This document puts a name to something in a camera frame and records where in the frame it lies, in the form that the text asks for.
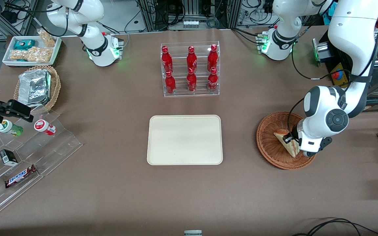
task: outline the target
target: beige tray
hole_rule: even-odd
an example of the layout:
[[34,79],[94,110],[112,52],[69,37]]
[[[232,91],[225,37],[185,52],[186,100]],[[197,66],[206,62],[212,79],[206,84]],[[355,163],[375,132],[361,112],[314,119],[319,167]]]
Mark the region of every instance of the beige tray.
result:
[[218,165],[222,162],[217,115],[155,115],[150,119],[150,165]]

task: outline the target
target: snickers bar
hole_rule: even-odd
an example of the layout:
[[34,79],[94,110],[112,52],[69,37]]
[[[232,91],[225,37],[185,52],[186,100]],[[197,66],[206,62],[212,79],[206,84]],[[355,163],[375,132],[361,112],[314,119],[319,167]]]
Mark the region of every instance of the snickers bar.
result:
[[23,170],[22,172],[18,173],[16,176],[10,178],[10,180],[5,181],[6,188],[12,187],[14,184],[20,182],[25,177],[30,175],[31,173],[37,171],[34,165],[29,166],[27,169]]

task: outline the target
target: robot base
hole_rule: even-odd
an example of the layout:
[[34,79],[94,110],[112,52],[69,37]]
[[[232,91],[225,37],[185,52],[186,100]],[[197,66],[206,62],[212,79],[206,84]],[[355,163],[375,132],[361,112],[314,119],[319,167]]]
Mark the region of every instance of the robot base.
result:
[[116,60],[122,59],[123,41],[119,41],[117,38],[110,35],[106,35],[105,37],[108,40],[108,46],[100,56],[91,55],[87,50],[90,60],[97,66],[109,66]]
[[265,54],[272,60],[284,60],[290,54],[292,45],[287,44],[286,49],[281,49],[273,41],[272,34],[274,31],[275,29],[269,29],[256,37],[256,42],[261,44],[258,45],[258,53]]

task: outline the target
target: white tray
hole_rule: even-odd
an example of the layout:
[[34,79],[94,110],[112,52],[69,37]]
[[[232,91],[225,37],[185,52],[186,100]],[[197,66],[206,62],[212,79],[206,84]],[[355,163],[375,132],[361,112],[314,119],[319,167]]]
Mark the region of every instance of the white tray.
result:
[[218,115],[155,115],[150,119],[150,165],[218,165],[222,162]]
[[17,61],[17,60],[11,60],[10,59],[10,53],[11,50],[14,48],[14,44],[18,40],[25,40],[25,39],[33,39],[36,41],[35,46],[39,48],[47,48],[46,45],[43,43],[42,39],[40,36],[14,36],[11,39],[10,44],[7,47],[6,53],[3,58],[3,63],[6,64],[7,66],[50,66],[53,65],[56,59],[56,56],[58,54],[60,45],[62,40],[60,37],[54,37],[55,41],[55,46],[53,47],[53,53],[51,56],[51,59],[49,60],[48,63],[43,63],[43,62],[36,62],[36,61]]

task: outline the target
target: small black box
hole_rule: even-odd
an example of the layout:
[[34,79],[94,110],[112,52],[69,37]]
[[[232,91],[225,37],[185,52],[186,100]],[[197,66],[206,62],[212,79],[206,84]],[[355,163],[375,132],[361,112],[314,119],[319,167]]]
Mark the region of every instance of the small black box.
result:
[[6,166],[15,166],[18,164],[17,159],[12,151],[2,149],[0,151],[1,159],[3,160],[4,165]]

